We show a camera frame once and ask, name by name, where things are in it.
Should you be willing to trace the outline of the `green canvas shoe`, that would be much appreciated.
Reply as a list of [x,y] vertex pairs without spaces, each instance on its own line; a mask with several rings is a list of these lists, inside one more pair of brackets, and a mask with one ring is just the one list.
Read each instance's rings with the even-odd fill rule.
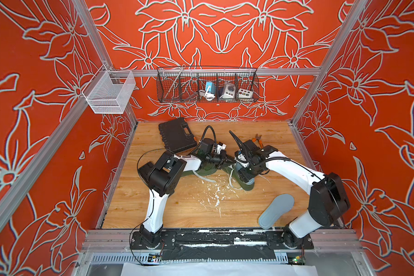
[[192,171],[192,170],[191,171],[184,171],[182,173],[182,177],[187,177],[187,176],[190,176],[190,175],[195,175],[197,177],[207,178],[210,175],[214,175],[218,171],[220,171],[220,170],[217,169],[213,165],[205,165],[205,166],[201,166],[197,171]]
[[251,191],[254,188],[255,176],[247,172],[245,168],[230,169],[231,179],[235,180],[245,191]]

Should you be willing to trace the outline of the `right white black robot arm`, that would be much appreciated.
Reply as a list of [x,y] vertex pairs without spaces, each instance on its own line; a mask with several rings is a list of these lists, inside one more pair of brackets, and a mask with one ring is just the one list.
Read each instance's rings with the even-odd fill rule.
[[253,189],[256,176],[273,171],[309,196],[307,210],[282,229],[281,241],[285,247],[297,248],[308,234],[331,226],[350,209],[342,180],[336,173],[310,169],[270,145],[260,148],[252,140],[243,142],[236,135],[232,137],[239,147],[232,175],[244,190]]

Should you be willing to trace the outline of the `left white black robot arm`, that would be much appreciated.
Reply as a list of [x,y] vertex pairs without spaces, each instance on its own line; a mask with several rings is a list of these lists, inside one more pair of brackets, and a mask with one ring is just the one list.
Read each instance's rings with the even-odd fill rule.
[[184,174],[204,177],[217,170],[233,169],[236,160],[227,154],[227,145],[217,141],[215,130],[208,125],[196,146],[186,155],[165,149],[159,159],[137,168],[140,179],[149,189],[145,219],[136,228],[147,247],[161,243],[163,216],[167,200],[175,192]]

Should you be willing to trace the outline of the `grey insole right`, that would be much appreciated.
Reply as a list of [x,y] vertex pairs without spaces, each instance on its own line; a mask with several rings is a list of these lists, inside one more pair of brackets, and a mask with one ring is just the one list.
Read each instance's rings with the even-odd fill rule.
[[258,225],[268,230],[274,226],[281,216],[288,213],[294,206],[294,197],[290,194],[278,195],[258,218]]

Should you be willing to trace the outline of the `orange black pliers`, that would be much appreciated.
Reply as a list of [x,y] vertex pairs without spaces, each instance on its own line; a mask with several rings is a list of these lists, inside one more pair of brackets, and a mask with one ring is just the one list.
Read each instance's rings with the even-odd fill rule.
[[264,147],[264,145],[263,145],[263,143],[262,143],[262,136],[261,136],[261,135],[256,134],[256,135],[252,138],[252,142],[253,142],[254,144],[258,144],[258,145],[259,145],[259,148],[263,148],[263,147]]

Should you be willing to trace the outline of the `black plastic tool case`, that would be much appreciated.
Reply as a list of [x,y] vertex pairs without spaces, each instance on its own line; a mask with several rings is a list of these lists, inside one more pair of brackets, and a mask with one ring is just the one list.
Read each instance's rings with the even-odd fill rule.
[[158,130],[165,149],[175,154],[192,149],[198,144],[183,117],[160,123]]

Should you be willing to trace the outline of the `white dotted cube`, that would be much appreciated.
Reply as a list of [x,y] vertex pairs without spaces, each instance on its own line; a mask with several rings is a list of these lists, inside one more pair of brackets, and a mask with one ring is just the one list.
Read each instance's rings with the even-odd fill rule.
[[240,100],[250,100],[253,99],[253,91],[246,89],[238,90],[238,99]]

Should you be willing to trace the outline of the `blue white box in basket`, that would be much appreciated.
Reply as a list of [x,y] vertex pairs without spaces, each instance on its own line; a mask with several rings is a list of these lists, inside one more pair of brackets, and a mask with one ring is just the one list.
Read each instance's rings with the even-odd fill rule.
[[216,85],[213,82],[207,82],[205,85],[205,92],[207,94],[216,94]]

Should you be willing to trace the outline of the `white round socket adapter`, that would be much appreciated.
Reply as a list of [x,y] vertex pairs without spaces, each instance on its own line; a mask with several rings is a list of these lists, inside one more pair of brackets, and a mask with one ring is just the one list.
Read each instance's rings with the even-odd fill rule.
[[233,83],[226,82],[220,93],[220,99],[231,100],[235,98],[236,86]]

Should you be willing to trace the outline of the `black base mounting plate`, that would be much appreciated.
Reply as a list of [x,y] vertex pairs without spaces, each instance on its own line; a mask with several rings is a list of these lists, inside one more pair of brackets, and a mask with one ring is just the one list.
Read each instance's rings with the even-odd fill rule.
[[132,252],[156,250],[149,262],[277,262],[304,263],[304,251],[314,249],[309,235],[299,240],[294,248],[285,246],[282,229],[261,230],[256,228],[195,229],[179,228],[163,230],[161,236],[150,244],[138,231],[130,234]]

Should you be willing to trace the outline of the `clear plastic wall bin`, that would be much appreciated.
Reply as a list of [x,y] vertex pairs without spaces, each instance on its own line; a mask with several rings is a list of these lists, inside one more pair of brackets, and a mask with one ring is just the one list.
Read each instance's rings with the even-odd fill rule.
[[117,83],[107,71],[100,71],[82,92],[95,114],[123,114],[136,87],[135,77],[129,72]]

